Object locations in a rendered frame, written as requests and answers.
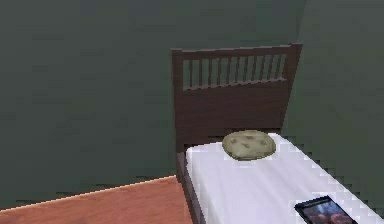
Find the dark brown wooden bed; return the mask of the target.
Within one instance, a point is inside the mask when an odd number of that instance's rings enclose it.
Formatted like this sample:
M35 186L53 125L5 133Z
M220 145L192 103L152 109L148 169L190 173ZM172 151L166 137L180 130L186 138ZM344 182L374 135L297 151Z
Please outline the dark brown wooden bed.
M301 50L172 50L176 177L192 224L306 224L294 206L322 196L358 224L384 224L280 134ZM252 129L274 140L274 154L238 161L224 152L226 135Z

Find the olive green round pillow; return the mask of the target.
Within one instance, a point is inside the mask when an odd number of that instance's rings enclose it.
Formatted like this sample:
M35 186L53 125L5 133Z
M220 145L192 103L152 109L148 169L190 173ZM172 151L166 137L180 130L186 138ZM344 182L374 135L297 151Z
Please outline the olive green round pillow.
M230 157L238 161L262 159L276 152L274 140L267 133L257 130L228 134L223 138L222 147Z

